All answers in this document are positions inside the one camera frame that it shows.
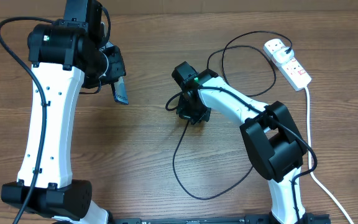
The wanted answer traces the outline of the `blue Samsung smartphone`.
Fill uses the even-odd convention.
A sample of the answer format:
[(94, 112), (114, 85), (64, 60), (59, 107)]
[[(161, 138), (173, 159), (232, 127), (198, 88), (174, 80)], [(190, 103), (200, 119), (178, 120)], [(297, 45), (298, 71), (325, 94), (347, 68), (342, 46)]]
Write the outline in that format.
[(116, 103), (122, 105), (129, 104), (124, 77), (119, 77), (118, 80), (111, 85), (111, 89)]

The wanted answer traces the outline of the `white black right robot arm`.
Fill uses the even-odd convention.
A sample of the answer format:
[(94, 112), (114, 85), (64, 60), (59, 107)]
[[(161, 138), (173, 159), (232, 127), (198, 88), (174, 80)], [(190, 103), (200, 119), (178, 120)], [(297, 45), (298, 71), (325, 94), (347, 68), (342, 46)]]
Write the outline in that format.
[(216, 72), (197, 72), (187, 62), (174, 68), (172, 78), (181, 88), (174, 111), (190, 124), (209, 121), (217, 110), (239, 126), (253, 168), (268, 181), (272, 221), (306, 223), (300, 200), (299, 177), (308, 146), (281, 102), (253, 100), (229, 86)]

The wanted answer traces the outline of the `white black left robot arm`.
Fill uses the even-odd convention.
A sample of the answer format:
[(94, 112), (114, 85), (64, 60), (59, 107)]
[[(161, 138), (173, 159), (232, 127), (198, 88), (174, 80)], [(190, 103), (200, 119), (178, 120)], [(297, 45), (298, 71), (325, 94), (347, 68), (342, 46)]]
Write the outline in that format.
[(1, 189), (1, 200), (19, 214), (56, 223), (112, 223), (112, 213), (93, 201), (92, 185), (75, 180), (71, 139), (78, 97), (110, 85), (116, 102), (127, 104), (121, 51), (109, 38), (111, 21), (98, 1), (68, 1), (55, 21), (37, 18), (28, 35), (29, 56), (21, 62), (33, 81), (25, 155), (17, 179)]

